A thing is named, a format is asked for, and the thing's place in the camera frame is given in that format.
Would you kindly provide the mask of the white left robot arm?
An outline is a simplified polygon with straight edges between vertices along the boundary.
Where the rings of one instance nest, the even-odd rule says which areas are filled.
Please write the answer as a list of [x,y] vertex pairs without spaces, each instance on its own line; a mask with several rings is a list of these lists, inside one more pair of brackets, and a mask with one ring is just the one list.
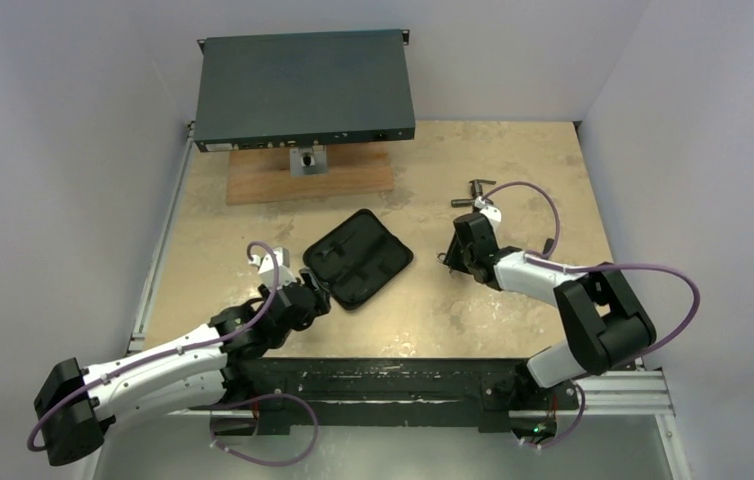
[[330,312],[328,289],[303,269],[297,279],[271,271],[260,295],[228,307],[181,337],[122,359],[83,366],[56,363],[33,401],[37,421],[27,438],[32,452],[54,467],[77,462],[105,443],[109,431],[148,417],[193,408],[247,408],[288,399],[268,392],[239,370],[281,347]]

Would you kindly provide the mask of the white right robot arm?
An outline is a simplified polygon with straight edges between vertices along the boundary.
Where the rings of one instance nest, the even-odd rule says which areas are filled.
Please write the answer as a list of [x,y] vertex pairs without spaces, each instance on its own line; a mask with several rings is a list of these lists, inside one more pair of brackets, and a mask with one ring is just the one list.
[[547,262],[497,243],[481,212],[453,221],[444,263],[493,290],[517,293],[555,307],[565,338],[520,362],[514,392],[529,407],[549,399],[554,386],[600,375],[652,346],[655,326],[624,275],[609,263],[575,267]]

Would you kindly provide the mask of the black hair comb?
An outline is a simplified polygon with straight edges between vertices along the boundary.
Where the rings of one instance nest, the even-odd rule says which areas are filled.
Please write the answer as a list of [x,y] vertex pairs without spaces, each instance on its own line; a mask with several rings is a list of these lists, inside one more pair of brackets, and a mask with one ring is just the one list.
[[370,266],[379,257],[379,250],[367,250],[356,262],[348,267],[337,281],[337,290],[343,296],[356,296],[362,289],[367,289],[371,282]]

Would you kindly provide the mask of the black zippered tool case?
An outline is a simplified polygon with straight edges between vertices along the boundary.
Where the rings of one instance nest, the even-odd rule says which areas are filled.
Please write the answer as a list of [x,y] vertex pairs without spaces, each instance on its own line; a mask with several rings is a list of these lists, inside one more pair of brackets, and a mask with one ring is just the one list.
[[[347,248],[344,255],[331,255],[321,261],[319,252],[348,234],[355,232],[358,237]],[[337,290],[340,275],[356,262],[367,250],[376,248],[379,257],[370,266],[370,285],[356,296],[343,296]],[[325,286],[336,302],[345,310],[353,311],[362,307],[379,290],[398,276],[414,260],[412,250],[378,219],[369,209],[360,209],[345,221],[307,247],[302,254],[304,265],[310,268],[317,279]]]

